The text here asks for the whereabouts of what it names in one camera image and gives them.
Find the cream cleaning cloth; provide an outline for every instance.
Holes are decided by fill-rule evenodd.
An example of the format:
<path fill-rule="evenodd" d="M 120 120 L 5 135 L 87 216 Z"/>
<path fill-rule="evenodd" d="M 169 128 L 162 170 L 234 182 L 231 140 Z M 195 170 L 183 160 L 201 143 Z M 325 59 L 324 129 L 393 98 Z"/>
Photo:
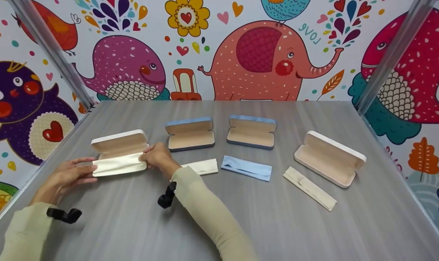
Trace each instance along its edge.
<path fill-rule="evenodd" d="M 130 155 L 95 160 L 92 164 L 97 165 L 97 169 L 92 174 L 93 177 L 105 177 L 123 173 L 136 172 L 147 168 L 146 162 L 139 161 L 143 152 Z"/>
<path fill-rule="evenodd" d="M 192 162 L 189 164 L 181 165 L 182 167 L 191 167 L 199 175 L 207 175 L 218 173 L 218 162 L 216 159 L 202 160 L 198 162 Z"/>
<path fill-rule="evenodd" d="M 321 204 L 326 210 L 332 211 L 337 200 L 331 197 L 328 193 L 315 185 L 311 180 L 307 179 L 302 173 L 299 173 L 293 167 L 289 167 L 284 172 L 284 178 L 292 182 L 297 188 L 301 189 L 311 198 Z"/>

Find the blue cleaning cloth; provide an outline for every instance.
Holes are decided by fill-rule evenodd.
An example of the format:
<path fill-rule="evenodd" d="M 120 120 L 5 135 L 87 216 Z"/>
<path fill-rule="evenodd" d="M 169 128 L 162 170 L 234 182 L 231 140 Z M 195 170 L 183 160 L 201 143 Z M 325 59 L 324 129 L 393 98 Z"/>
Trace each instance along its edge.
<path fill-rule="evenodd" d="M 238 159 L 231 156 L 224 156 L 221 168 L 223 170 L 229 170 L 263 181 L 269 182 L 271 179 L 271 166 Z"/>

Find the gray table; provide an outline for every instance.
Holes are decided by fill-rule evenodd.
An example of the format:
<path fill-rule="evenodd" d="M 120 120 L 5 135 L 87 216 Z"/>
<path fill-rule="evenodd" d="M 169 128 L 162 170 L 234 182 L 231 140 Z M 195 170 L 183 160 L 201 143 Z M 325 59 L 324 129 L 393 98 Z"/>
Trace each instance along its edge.
<path fill-rule="evenodd" d="M 230 114 L 276 119 L 274 150 L 226 143 Z M 143 129 L 151 144 L 165 142 L 165 122 L 203 116 L 213 117 L 216 146 L 176 152 L 179 163 L 216 158 L 221 164 L 223 155 L 230 155 L 273 166 L 269 183 L 224 170 L 203 176 L 261 260 L 439 260 L 439 236 L 349 102 L 101 102 L 1 218 L 0 252 L 13 212 L 27 205 L 59 162 L 97 155 L 92 139 Z M 312 129 L 367 156 L 351 187 L 339 188 L 294 161 Z M 332 212 L 282 177 L 289 166 L 338 201 Z M 150 170 L 77 189 L 61 206 L 79 208 L 83 215 L 74 225 L 54 223 L 44 260 L 219 260 L 214 244 L 178 201 L 167 210 L 157 205 L 167 184 Z"/>

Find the beige sleeve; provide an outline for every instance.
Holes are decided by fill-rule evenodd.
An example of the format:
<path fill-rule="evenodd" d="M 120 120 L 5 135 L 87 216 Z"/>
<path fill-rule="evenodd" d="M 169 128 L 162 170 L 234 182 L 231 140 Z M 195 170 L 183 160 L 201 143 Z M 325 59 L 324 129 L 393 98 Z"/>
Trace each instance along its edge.
<path fill-rule="evenodd" d="M 223 261 L 256 261 L 253 246 L 221 200 L 190 167 L 178 169 L 176 197 L 197 224 L 213 240 Z"/>
<path fill-rule="evenodd" d="M 39 261 L 53 218 L 46 211 L 53 205 L 35 203 L 14 213 L 5 233 L 0 261 Z"/>

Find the yellow flower illustration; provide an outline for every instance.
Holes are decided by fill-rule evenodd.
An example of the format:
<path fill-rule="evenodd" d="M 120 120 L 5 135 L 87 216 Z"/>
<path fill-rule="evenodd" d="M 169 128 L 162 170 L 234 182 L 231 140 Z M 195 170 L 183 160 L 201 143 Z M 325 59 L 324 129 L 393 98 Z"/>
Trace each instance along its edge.
<path fill-rule="evenodd" d="M 168 25 L 177 28 L 180 36 L 188 33 L 199 36 L 201 29 L 208 28 L 206 21 L 210 17 L 210 10 L 202 7 L 203 0 L 170 0 L 165 3 L 165 10 L 170 15 Z"/>

